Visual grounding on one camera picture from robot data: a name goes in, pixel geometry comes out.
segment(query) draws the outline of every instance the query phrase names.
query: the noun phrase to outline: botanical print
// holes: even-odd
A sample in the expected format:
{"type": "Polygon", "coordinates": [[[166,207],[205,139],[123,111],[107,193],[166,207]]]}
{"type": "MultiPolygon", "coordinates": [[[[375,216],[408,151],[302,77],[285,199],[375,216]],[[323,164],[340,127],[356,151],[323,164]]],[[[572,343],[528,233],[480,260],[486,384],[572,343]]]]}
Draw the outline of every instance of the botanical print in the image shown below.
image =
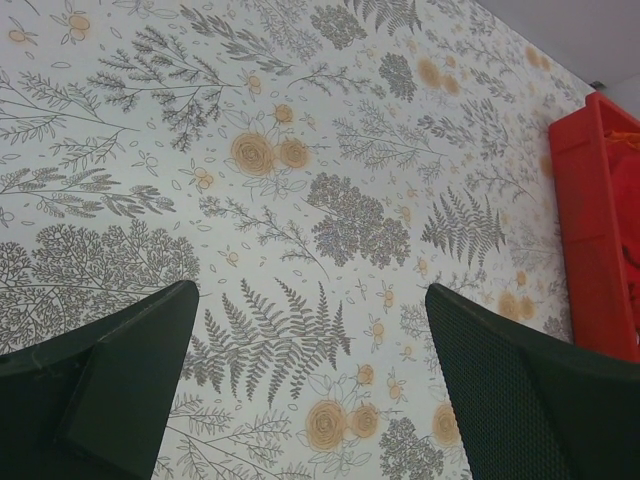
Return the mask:
{"type": "Polygon", "coordinates": [[[590,88],[472,0],[3,5],[0,353],[193,280],[154,478],[470,479],[424,296],[571,341],[590,88]]]}

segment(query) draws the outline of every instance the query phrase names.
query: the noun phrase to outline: red crate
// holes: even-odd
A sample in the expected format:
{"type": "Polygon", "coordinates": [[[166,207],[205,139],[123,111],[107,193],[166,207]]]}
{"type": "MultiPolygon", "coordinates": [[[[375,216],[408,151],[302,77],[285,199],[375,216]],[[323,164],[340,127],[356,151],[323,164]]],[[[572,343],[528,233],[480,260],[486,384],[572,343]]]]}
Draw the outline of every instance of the red crate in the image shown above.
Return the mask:
{"type": "Polygon", "coordinates": [[[549,127],[571,319],[577,345],[640,362],[606,154],[611,131],[640,133],[640,122],[600,93],[549,127]]]}

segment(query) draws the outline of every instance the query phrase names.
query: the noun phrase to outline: table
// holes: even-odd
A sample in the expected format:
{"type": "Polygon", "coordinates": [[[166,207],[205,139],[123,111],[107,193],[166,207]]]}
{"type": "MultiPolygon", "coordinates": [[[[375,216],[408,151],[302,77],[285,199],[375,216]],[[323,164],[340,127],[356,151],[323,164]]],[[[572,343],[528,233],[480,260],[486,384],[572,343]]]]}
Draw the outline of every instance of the table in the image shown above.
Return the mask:
{"type": "Polygon", "coordinates": [[[159,478],[470,478],[426,287],[570,339],[547,126],[590,88],[394,5],[5,5],[0,353],[196,281],[159,478]]]}

